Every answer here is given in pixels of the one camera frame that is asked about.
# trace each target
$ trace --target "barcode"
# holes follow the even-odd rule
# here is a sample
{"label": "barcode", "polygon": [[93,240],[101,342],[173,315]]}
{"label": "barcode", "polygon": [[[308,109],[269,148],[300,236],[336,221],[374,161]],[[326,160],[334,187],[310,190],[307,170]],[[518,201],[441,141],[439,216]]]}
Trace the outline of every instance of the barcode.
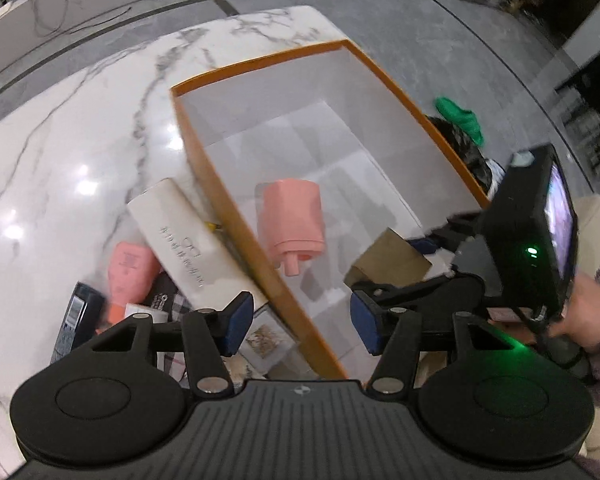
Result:
{"label": "barcode", "polygon": [[82,308],[84,307],[84,301],[78,298],[77,296],[73,296],[71,298],[71,303],[69,303],[69,308],[67,309],[66,317],[64,318],[64,324],[75,330],[75,327],[78,325],[80,321],[80,316],[82,315]]}

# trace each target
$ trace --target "pink bottle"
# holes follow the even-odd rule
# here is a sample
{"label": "pink bottle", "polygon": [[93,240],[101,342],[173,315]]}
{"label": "pink bottle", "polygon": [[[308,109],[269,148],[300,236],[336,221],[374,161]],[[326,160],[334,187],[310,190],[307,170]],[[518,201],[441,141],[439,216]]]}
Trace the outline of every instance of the pink bottle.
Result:
{"label": "pink bottle", "polygon": [[287,276],[297,276],[298,261],[324,251],[320,187],[308,180],[285,178],[264,189],[263,202],[260,221],[269,257],[276,264],[283,263]]}
{"label": "pink bottle", "polygon": [[149,247],[120,242],[109,263],[109,313],[111,324],[125,319],[127,303],[141,303],[160,272],[160,263]]}

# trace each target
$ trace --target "gray tile floor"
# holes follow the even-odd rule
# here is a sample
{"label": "gray tile floor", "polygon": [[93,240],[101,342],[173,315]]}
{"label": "gray tile floor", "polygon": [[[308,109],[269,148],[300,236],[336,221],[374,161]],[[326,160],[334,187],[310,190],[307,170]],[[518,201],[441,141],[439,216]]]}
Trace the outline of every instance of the gray tile floor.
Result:
{"label": "gray tile floor", "polygon": [[[555,109],[553,87],[574,65],[524,19],[463,0],[227,1],[240,13],[292,5],[316,7],[387,70],[424,112],[435,113],[433,99],[439,95],[473,109],[482,125],[487,156],[505,164],[513,150],[551,141],[565,165],[571,192],[575,196],[591,192],[562,140],[564,131]],[[8,86],[0,94],[0,120],[105,56],[223,16],[213,0],[206,0],[128,23],[92,40],[84,38],[85,43]],[[66,42],[66,38],[52,40],[45,52],[51,56],[66,48]],[[0,75],[0,86],[8,84],[17,70],[6,72]]]}

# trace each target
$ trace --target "blue gripper pad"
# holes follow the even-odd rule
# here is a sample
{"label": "blue gripper pad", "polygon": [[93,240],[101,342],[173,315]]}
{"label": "blue gripper pad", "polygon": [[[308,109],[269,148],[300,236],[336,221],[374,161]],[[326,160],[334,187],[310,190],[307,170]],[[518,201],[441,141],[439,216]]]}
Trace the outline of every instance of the blue gripper pad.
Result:
{"label": "blue gripper pad", "polygon": [[250,292],[238,294],[223,312],[228,312],[230,317],[226,334],[217,345],[220,355],[231,357],[240,348],[253,322],[253,296]]}
{"label": "blue gripper pad", "polygon": [[351,322],[371,355],[380,355],[384,350],[382,336],[379,333],[379,319],[373,310],[375,303],[360,291],[355,291],[349,300]]}

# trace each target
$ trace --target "brown cardboard piece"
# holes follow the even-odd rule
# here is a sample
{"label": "brown cardboard piece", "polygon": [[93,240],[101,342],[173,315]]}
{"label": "brown cardboard piece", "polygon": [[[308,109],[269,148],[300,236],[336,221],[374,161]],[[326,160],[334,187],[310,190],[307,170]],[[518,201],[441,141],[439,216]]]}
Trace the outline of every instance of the brown cardboard piece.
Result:
{"label": "brown cardboard piece", "polygon": [[387,228],[351,266],[344,277],[351,287],[362,280],[407,286],[420,282],[431,263],[398,233]]}

